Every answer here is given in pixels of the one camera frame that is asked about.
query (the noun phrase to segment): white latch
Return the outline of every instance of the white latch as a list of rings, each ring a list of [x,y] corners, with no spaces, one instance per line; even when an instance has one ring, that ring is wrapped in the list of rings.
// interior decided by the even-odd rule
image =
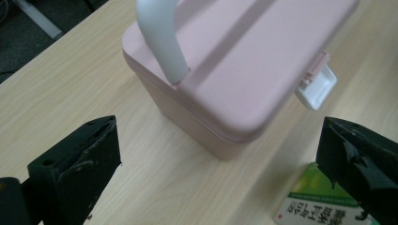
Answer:
[[[318,110],[337,83],[336,76],[327,65],[328,61],[326,52],[319,54],[295,91],[301,103],[310,110]]]

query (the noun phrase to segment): floor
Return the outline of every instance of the floor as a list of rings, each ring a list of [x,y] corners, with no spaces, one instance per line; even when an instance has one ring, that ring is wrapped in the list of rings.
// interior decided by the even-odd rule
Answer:
[[[91,14],[85,0],[29,2],[64,33]],[[88,0],[94,9],[106,2],[107,0]],[[53,43],[55,40],[33,23],[12,0],[0,0],[0,84]]]

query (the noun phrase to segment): wood grain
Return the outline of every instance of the wood grain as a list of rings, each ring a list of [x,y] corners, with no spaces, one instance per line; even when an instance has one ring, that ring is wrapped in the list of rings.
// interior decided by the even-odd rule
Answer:
[[[398,142],[398,2],[362,0],[328,46],[339,82],[321,110],[292,95],[265,134],[222,162],[163,116],[129,69],[121,37],[135,1],[112,0],[0,85],[0,176],[84,122],[117,118],[123,165],[85,224],[273,224],[325,115]]]

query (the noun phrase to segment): white handle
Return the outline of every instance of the white handle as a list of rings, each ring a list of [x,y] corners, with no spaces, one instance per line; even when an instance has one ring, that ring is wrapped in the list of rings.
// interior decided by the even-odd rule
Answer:
[[[137,22],[146,44],[170,83],[180,82],[189,69],[176,40],[178,0],[137,0]]]

